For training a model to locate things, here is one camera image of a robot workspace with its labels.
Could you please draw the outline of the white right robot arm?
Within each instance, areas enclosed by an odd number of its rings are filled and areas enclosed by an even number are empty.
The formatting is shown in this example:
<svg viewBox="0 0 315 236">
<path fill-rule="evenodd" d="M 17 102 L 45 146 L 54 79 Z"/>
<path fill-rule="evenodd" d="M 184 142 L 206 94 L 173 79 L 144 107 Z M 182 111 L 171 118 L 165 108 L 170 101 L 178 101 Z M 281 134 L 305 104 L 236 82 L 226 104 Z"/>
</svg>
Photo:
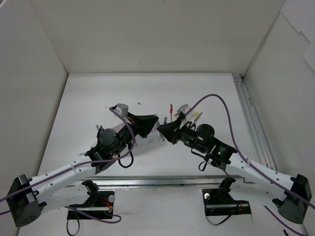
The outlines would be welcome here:
<svg viewBox="0 0 315 236">
<path fill-rule="evenodd" d="M 192 154 L 230 175 L 218 188 L 222 202 L 259 200 L 263 205 L 275 208 L 284 219 L 295 224 L 303 223 L 312 199 L 305 176 L 293 177 L 252 161 L 236 147 L 215 138 L 214 128 L 209 124 L 182 124 L 178 119 L 161 125 L 158 131 L 170 143 L 183 142 Z"/>
</svg>

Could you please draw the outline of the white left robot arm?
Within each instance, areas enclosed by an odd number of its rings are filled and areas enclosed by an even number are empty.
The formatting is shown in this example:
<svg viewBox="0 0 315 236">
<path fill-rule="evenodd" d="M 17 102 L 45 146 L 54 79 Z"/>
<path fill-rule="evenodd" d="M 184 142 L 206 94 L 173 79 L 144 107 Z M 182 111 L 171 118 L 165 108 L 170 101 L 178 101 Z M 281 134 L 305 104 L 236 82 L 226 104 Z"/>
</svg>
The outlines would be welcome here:
<svg viewBox="0 0 315 236">
<path fill-rule="evenodd" d="M 145 139 L 158 122 L 157 115 L 136 116 L 129 112 L 110 111 L 120 118 L 119 131 L 98 127 L 96 145 L 80 159 L 54 171 L 35 177 L 17 176 L 6 197 L 9 212 L 16 227 L 34 222 L 40 215 L 61 207 L 94 206 L 99 189 L 93 177 L 132 153 L 136 136 Z"/>
</svg>

